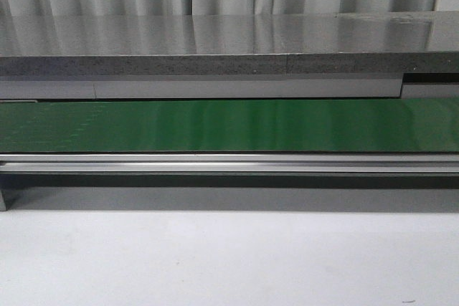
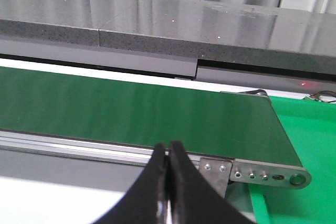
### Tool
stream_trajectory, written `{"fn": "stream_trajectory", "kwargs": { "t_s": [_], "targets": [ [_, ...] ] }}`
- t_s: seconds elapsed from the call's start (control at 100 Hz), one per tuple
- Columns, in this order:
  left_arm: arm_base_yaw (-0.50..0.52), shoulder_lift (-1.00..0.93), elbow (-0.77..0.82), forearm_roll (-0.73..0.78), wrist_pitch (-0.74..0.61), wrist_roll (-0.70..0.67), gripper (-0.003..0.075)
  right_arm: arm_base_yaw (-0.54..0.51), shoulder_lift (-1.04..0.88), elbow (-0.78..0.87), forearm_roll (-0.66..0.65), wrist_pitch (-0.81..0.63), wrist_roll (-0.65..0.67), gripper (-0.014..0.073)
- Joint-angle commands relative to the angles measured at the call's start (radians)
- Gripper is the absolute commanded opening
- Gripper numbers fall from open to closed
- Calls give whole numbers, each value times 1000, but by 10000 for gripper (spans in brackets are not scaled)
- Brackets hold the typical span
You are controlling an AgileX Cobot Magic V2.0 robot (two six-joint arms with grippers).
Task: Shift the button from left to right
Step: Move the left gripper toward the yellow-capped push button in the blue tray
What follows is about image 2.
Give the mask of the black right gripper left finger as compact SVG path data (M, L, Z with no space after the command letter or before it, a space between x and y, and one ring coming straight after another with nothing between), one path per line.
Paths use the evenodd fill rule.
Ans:
M165 145L155 145L151 158L118 203L95 223L166 223Z

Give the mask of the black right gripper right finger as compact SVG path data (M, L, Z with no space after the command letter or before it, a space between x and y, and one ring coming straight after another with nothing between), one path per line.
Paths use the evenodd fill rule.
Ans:
M170 143L168 181L173 223L252 223L212 188L179 141Z

